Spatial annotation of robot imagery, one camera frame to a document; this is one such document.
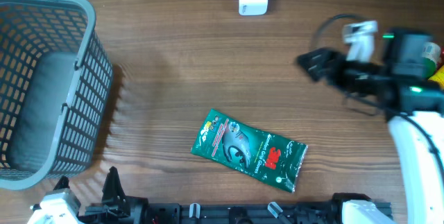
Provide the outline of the green lid jar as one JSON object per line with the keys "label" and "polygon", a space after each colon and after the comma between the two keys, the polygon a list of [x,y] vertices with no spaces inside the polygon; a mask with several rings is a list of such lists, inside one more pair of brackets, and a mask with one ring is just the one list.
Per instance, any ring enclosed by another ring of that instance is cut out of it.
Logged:
{"label": "green lid jar", "polygon": [[424,64],[423,77],[429,78],[436,71],[439,61],[441,59],[441,48],[433,42],[427,42],[424,45],[422,52],[422,59]]}

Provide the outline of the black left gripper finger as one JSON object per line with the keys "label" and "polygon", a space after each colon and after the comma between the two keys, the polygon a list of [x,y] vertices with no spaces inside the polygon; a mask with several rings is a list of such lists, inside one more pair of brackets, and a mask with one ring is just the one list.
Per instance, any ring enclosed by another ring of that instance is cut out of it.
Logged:
{"label": "black left gripper finger", "polygon": [[126,203],[126,195],[121,186],[118,170],[112,166],[106,176],[103,185],[101,202],[107,206],[123,207]]}
{"label": "black left gripper finger", "polygon": [[62,176],[57,184],[54,186],[53,190],[57,191],[60,189],[68,189],[69,188],[69,178],[67,176]]}

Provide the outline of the green 3M gloves packet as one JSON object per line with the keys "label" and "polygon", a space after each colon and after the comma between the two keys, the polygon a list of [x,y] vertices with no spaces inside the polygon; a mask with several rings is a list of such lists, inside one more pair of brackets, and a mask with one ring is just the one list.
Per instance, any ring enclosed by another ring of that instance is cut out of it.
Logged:
{"label": "green 3M gloves packet", "polygon": [[293,193],[308,145],[248,126],[211,109],[191,154]]}

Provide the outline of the red chilli sauce bottle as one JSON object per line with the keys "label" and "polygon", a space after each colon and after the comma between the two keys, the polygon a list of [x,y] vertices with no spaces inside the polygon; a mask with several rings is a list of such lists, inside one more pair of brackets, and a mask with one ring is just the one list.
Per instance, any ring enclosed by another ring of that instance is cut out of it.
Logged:
{"label": "red chilli sauce bottle", "polygon": [[443,51],[441,51],[440,58],[438,59],[437,70],[434,74],[428,79],[428,81],[432,81],[437,83],[441,89],[444,88],[444,67],[443,67]]}

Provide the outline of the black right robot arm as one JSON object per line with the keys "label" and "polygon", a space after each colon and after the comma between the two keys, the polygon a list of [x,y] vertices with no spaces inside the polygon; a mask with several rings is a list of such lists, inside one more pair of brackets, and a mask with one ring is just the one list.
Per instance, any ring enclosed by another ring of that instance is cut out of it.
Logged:
{"label": "black right robot arm", "polygon": [[410,223],[443,222],[443,90],[422,76],[421,54],[433,37],[392,28],[381,65],[351,60],[331,48],[299,55],[314,81],[326,79],[345,97],[384,112],[397,148]]}

